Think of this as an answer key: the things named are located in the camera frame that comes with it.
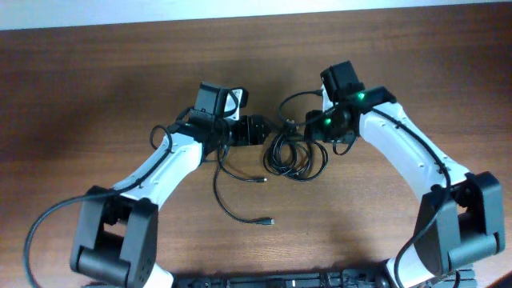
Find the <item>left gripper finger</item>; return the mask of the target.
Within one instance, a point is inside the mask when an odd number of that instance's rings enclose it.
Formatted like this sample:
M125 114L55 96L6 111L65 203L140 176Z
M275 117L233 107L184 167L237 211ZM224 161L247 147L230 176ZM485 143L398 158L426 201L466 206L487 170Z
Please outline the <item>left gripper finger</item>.
M265 134L242 135L235 141L236 146L258 146L266 140Z
M278 126L263 115L253 114L250 116L249 134L252 138L267 138Z

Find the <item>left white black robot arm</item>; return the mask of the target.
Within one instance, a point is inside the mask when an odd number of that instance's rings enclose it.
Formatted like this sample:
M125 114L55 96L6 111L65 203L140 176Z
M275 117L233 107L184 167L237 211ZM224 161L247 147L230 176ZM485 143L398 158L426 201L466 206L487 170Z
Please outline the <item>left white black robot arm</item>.
M70 254L73 272L114 287L171 287L156 263L158 213L178 184L228 145L257 143L259 126L240 114L249 93L201 83L196 103L163 128L162 142L129 177L92 186L81 205Z

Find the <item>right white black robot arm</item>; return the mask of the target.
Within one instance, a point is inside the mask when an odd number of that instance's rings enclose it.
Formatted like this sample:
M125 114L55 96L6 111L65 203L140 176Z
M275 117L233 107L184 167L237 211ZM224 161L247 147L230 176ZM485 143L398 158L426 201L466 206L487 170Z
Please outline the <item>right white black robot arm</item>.
M351 62L320 74L322 109L307 113L308 140L351 148L371 144L400 173L420 202L411 238L374 272L376 287L419 287L505 249L502 187L491 172L470 172L440 150L387 88L365 88Z

